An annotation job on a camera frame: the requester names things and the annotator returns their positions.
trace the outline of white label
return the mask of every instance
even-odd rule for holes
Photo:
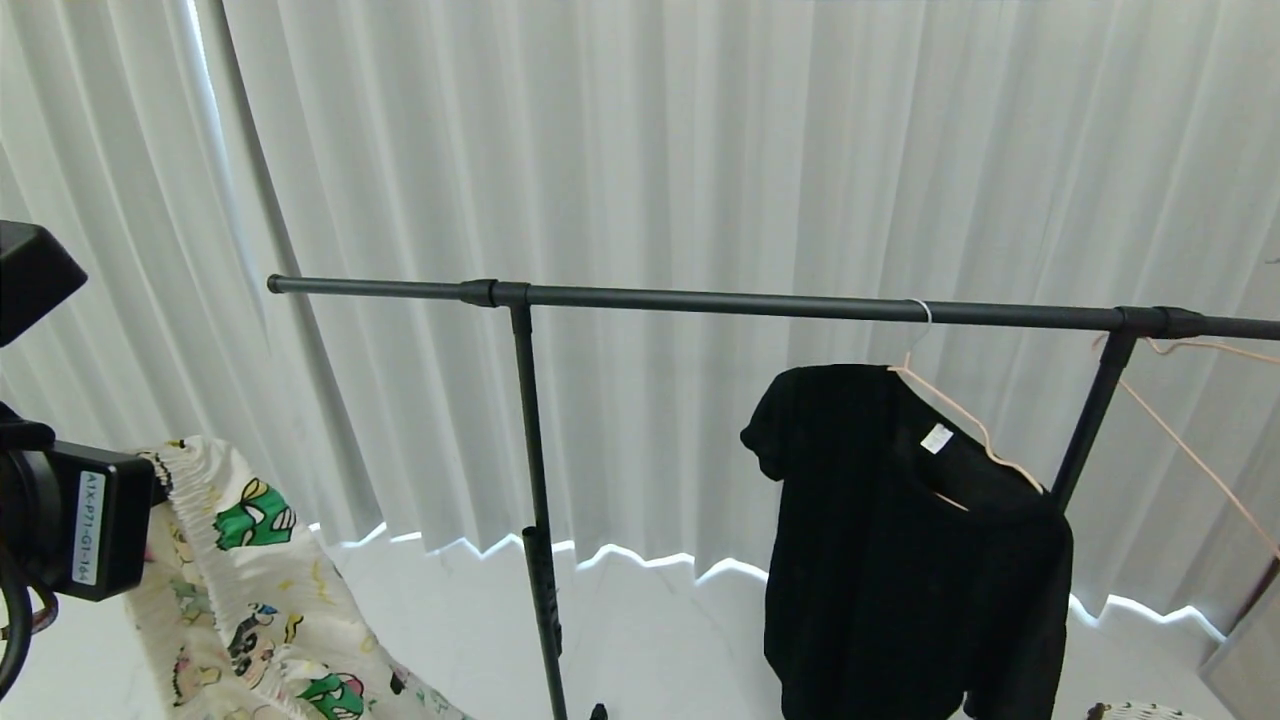
[[[72,582],[97,584],[97,548],[102,537],[102,505],[106,475],[81,473],[79,505],[76,507],[76,550],[72,556]]]
[[[933,425],[933,429],[929,430],[929,434],[924,436],[924,439],[920,441],[920,447],[937,455],[938,451],[942,450],[942,446],[945,446],[947,441],[951,439],[952,434],[955,433],[943,428],[941,424]]]

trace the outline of black rod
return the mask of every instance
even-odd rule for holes
[[[529,305],[561,307],[613,307],[664,310],[672,313],[717,313],[730,315],[771,315],[785,318],[836,318],[924,323],[928,315],[911,300],[872,300],[858,297],[806,297],[790,295],[750,295],[739,292],[690,292],[673,290],[626,290],[598,287],[527,286],[489,282],[488,305],[508,305],[500,297],[518,295]],[[355,295],[365,297],[476,299],[476,281],[468,283],[415,283],[390,281],[352,281],[337,278],[287,278],[271,275],[271,292],[312,295]],[[1001,305],[993,302],[933,302],[933,322],[961,325],[1076,329],[1115,332],[1125,329],[1140,337],[1161,337],[1169,316],[1156,307],[1071,307],[1053,305]],[[1190,334],[1280,341],[1280,320],[1217,318],[1197,315]]]
[[[534,495],[534,523],[524,533],[525,561],[534,593],[538,639],[543,648],[547,692],[554,720],[568,720],[564,680],[561,676],[561,628],[556,598],[556,564],[552,555],[550,509],[547,500],[547,465],[543,459],[543,427],[538,414],[538,375],[534,368],[534,322],[527,304],[511,306],[511,331],[516,338],[516,369],[520,377],[520,406],[525,419],[525,451],[529,455],[529,484]]]
[[[1075,492],[1075,484],[1084,471],[1089,451],[1093,450],[1093,441],[1098,437],[1102,420],[1107,415],[1107,407],[1120,384],[1120,375],[1129,365],[1129,359],[1137,345],[1138,336],[1130,332],[1107,336],[1107,343],[1102,348],[1102,359],[1098,360],[1098,372],[1093,374],[1093,384],[1089,387],[1089,396],[1084,398],[1084,407],[1080,410],[1080,418],[1075,421],[1071,442],[1066,446],[1062,465],[1057,469],[1057,477],[1053,479],[1053,501],[1062,511],[1066,511],[1066,505],[1071,501],[1071,493]]]

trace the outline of floor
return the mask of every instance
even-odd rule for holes
[[[550,716],[515,538],[484,556],[466,543],[424,553],[413,537],[332,553],[384,644],[458,706],[481,720]],[[695,580],[689,557],[641,562],[607,548],[577,559],[571,544],[556,557],[571,717],[586,720],[596,702],[612,720],[781,717],[760,655],[763,573],[726,561]],[[132,633],[120,602],[69,601],[0,716],[165,717]],[[1229,720],[1194,670],[1213,647],[1192,618],[1157,623],[1120,602],[1096,621],[1073,612],[1055,717],[1134,700]]]

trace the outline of patterned fabric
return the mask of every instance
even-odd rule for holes
[[[169,716],[474,720],[381,647],[284,496],[223,441],[141,451],[169,502],[151,512],[127,605]]]
[[[1199,720],[1199,717],[1153,703],[1107,705],[1100,702],[1089,710],[1085,720]]]

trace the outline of black t-shirt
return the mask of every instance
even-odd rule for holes
[[[883,366],[782,373],[741,438],[786,480],[764,655],[787,720],[1050,720],[1071,529],[1047,493]]]

